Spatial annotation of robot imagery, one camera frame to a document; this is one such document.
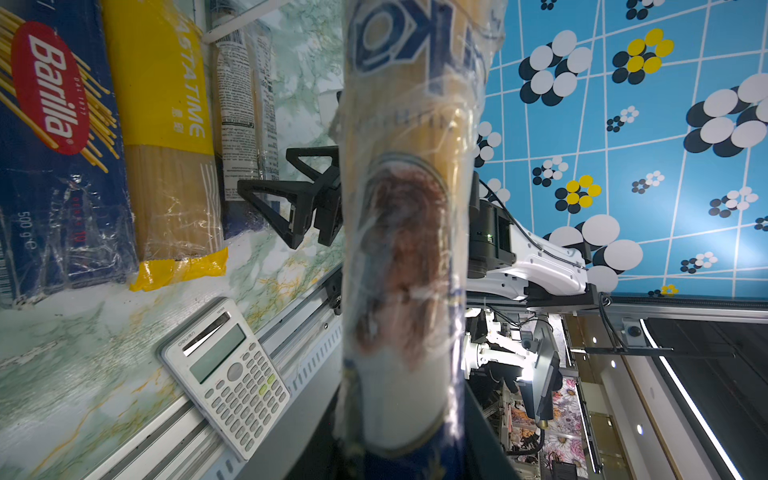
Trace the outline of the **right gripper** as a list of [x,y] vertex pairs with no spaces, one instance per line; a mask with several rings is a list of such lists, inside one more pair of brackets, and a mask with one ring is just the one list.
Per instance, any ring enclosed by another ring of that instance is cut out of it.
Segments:
[[512,217],[482,199],[480,187],[479,176],[474,173],[469,199],[469,279],[485,278],[489,270],[511,267],[516,261],[511,244]]

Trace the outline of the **blue clear spaghetti bag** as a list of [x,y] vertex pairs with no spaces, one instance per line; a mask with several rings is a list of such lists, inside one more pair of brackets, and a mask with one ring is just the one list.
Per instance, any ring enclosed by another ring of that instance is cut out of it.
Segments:
[[473,149],[503,1],[347,1],[338,397],[348,479],[459,479]]

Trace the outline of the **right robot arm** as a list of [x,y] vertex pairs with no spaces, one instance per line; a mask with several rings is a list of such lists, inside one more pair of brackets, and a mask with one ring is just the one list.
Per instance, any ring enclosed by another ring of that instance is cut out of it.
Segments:
[[[258,211],[291,249],[310,228],[329,246],[343,226],[339,149],[290,148],[288,162],[303,181],[241,180],[237,193]],[[583,240],[556,245],[526,230],[490,186],[472,179],[469,201],[469,289],[521,302],[530,309],[565,311],[597,307],[588,278],[590,249]]]

